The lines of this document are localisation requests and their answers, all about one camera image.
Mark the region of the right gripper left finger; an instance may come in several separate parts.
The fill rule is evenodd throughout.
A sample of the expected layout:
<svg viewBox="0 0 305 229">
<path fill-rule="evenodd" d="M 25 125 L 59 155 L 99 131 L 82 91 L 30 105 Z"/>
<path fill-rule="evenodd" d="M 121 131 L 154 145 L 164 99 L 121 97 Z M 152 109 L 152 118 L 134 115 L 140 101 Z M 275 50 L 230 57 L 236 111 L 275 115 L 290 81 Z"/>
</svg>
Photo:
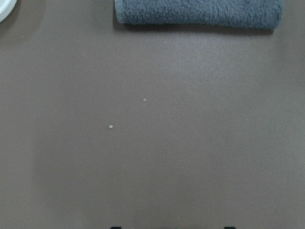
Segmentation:
<svg viewBox="0 0 305 229">
<path fill-rule="evenodd" d="M 121 226 L 113 226 L 113 227 L 110 227 L 110 229 L 122 229 Z"/>
</svg>

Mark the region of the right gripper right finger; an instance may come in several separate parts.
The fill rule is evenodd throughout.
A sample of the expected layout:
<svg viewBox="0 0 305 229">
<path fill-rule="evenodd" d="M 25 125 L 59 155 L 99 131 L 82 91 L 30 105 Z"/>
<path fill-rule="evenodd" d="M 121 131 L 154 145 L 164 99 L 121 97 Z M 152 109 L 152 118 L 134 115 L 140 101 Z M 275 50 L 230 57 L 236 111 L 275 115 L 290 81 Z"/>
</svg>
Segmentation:
<svg viewBox="0 0 305 229">
<path fill-rule="evenodd" d="M 234 226 L 225 226 L 224 229 L 236 229 Z"/>
</svg>

